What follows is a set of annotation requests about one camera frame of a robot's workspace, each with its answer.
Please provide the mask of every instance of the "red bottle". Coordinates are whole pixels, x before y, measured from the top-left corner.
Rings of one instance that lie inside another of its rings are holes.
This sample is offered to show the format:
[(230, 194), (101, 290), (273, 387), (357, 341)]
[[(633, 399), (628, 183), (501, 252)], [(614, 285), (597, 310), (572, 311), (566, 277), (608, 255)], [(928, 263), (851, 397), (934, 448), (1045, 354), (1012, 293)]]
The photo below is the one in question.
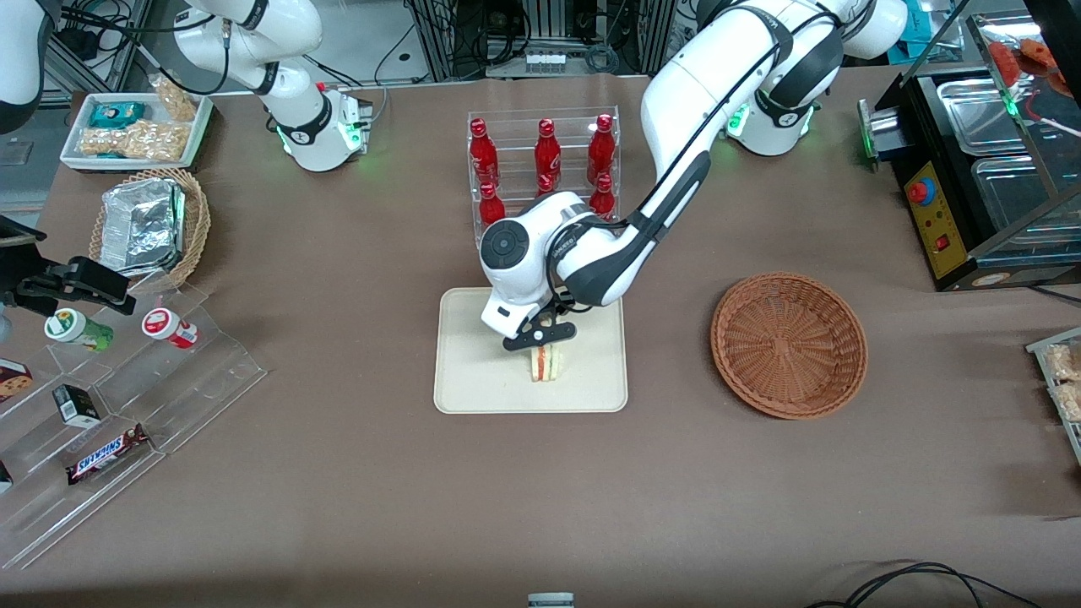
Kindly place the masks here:
[(559, 185), (560, 149), (556, 141), (556, 123), (550, 118), (542, 118), (537, 127), (540, 137), (533, 148), (533, 159), (537, 163), (537, 175), (551, 175), (552, 189)]
[(537, 196), (546, 195), (555, 189), (556, 182), (551, 179), (551, 175), (546, 173), (537, 175)]
[(488, 226), (507, 216), (503, 201), (495, 194), (495, 184), (484, 182), (480, 185), (480, 222)]
[(597, 117), (597, 131), (593, 138), (589, 140), (589, 166), (586, 169), (586, 179), (590, 184), (597, 185), (597, 176), (612, 170), (612, 160), (615, 158), (615, 137), (612, 135), (612, 115), (602, 114)]
[(589, 197), (589, 207), (593, 213), (602, 220), (612, 219), (612, 210), (615, 209), (615, 195), (612, 194), (612, 175), (601, 173), (597, 176), (597, 190)]
[(473, 172), (481, 182), (492, 182), (499, 185), (499, 160), (495, 155), (495, 143), (488, 135), (488, 124), (484, 119), (475, 118), (469, 122), (469, 158), (472, 160)]

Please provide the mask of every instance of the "clear acrylic display stand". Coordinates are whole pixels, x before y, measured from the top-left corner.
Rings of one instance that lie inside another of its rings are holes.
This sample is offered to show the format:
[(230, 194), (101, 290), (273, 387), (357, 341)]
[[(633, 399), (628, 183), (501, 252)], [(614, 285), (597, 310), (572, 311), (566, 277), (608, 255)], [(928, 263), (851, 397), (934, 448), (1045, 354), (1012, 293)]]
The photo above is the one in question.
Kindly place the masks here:
[(536, 146), (537, 123), (542, 118), (550, 118), (556, 123), (556, 140), (559, 141), (562, 169), (557, 190), (572, 191), (582, 200), (588, 201), (593, 195), (593, 185), (586, 180), (586, 169), (589, 163), (589, 141), (597, 131), (597, 117), (610, 114), (613, 118), (612, 136), (615, 137), (615, 159), (612, 161), (612, 194), (615, 195), (615, 208), (612, 210), (612, 221), (618, 221), (619, 215), (619, 107), (598, 106), (558, 109), (524, 109), (505, 111), (471, 111), (469, 121), (465, 124), (466, 132), (466, 170), (469, 172), (469, 201), (472, 206), (473, 236), (480, 248), (480, 237), (484, 234), (480, 221), (480, 182), (472, 169), (469, 157), (469, 122), (475, 118), (483, 118), (488, 124), (488, 134), (495, 144), (499, 160), (499, 198), (507, 209), (507, 216), (513, 217), (521, 213), (526, 204), (533, 202), (537, 194), (536, 164), (533, 160), (533, 148)]
[[(206, 295), (164, 274), (129, 291), (135, 313), (104, 308), (91, 318), (112, 328), (110, 346), (91, 353), (53, 344), (24, 361), (34, 375), (26, 392), (0, 404), (0, 461), (14, 485), (0, 494), (0, 563), (25, 568), (112, 497), (214, 420), (266, 375), (244, 347), (218, 329), (201, 306)], [(164, 306), (199, 329), (189, 349), (147, 338), (144, 315)], [(52, 392), (88, 391), (102, 422), (83, 429), (61, 420)], [(142, 424), (150, 440), (74, 486), (65, 467)]]

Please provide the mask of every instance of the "beige tray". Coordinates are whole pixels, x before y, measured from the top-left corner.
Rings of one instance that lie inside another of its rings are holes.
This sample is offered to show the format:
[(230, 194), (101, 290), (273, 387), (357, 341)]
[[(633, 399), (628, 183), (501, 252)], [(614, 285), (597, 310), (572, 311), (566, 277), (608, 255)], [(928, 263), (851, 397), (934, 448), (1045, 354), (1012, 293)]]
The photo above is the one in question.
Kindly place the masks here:
[(480, 320), (491, 288), (457, 288), (439, 305), (436, 407), (443, 413), (616, 412), (627, 404), (623, 301), (573, 315), (578, 328), (559, 342), (552, 382), (530, 378), (530, 351), (509, 353)]

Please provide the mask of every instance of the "red emergency stop button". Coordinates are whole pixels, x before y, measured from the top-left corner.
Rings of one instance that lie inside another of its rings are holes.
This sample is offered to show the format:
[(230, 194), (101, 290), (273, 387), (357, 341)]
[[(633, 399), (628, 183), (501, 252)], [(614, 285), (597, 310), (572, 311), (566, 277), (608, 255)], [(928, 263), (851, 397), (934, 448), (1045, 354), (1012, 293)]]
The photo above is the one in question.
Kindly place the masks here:
[(924, 177), (909, 186), (906, 195), (912, 204), (926, 207), (935, 199), (935, 183), (930, 177)]

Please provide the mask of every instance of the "small bottle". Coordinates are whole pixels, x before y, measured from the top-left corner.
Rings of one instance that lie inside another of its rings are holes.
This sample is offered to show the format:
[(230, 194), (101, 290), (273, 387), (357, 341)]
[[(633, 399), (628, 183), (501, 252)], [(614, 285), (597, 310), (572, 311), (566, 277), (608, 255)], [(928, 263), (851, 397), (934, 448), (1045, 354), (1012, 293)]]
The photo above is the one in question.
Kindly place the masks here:
[(615, 209), (615, 195), (612, 194), (612, 175), (601, 173), (597, 176), (597, 190), (593, 193), (593, 196), (589, 197), (589, 207), (602, 220), (612, 220), (612, 210)]
[(536, 161), (537, 175), (550, 175), (552, 189), (559, 185), (560, 149), (556, 140), (556, 123), (550, 118), (542, 118), (537, 125), (540, 136), (533, 148), (533, 159)]
[(540, 173), (537, 175), (537, 196), (546, 195), (556, 189), (556, 183), (552, 182), (551, 175)]
[(589, 140), (589, 166), (586, 168), (586, 179), (597, 185), (597, 176), (612, 171), (612, 160), (615, 158), (615, 137), (612, 135), (612, 115), (602, 114), (597, 117), (597, 131)]
[(112, 328), (74, 308), (61, 308), (45, 319), (45, 335), (57, 342), (80, 344), (91, 352), (105, 351), (112, 343)]
[(164, 340), (181, 349), (195, 346), (199, 328), (181, 318), (169, 308), (155, 308), (143, 317), (143, 333), (155, 340)]
[(495, 194), (495, 184), (484, 182), (480, 185), (480, 222), (488, 226), (507, 216), (507, 210), (503, 207), (503, 201)]
[(469, 122), (469, 158), (472, 160), (473, 172), (480, 182), (492, 182), (499, 185), (499, 160), (495, 154), (495, 143), (488, 134), (488, 124), (483, 118), (475, 118)]

